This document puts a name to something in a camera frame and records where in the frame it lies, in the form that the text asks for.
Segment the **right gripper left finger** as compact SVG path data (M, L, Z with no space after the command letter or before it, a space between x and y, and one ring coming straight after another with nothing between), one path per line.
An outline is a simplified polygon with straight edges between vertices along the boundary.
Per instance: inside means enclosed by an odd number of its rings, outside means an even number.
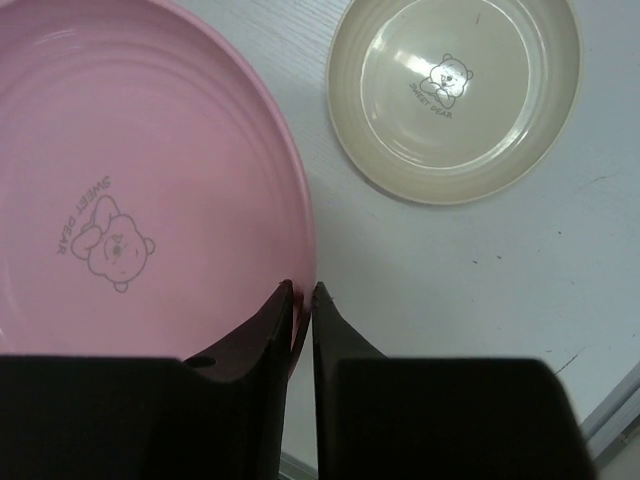
M5 479L274 479L295 293L200 353L170 358L6 355Z

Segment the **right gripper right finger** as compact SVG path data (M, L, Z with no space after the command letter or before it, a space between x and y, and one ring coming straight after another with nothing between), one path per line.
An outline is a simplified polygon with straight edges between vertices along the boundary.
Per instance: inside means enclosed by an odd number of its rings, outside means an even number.
M563 386L537 359L392 358L318 284L312 303L323 479L593 479Z

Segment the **pink plate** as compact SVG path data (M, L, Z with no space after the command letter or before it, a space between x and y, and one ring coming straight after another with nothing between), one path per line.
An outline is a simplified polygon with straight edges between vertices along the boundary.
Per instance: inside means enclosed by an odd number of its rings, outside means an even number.
M1 5L1 350L188 358L294 286L302 162L251 65L171 1Z

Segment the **cream plate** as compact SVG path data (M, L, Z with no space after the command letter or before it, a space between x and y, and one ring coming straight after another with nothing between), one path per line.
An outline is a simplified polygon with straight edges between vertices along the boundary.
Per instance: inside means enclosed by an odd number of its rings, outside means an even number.
M328 55L328 110L373 184L416 203L461 204L543 158L580 75L568 1L353 1Z

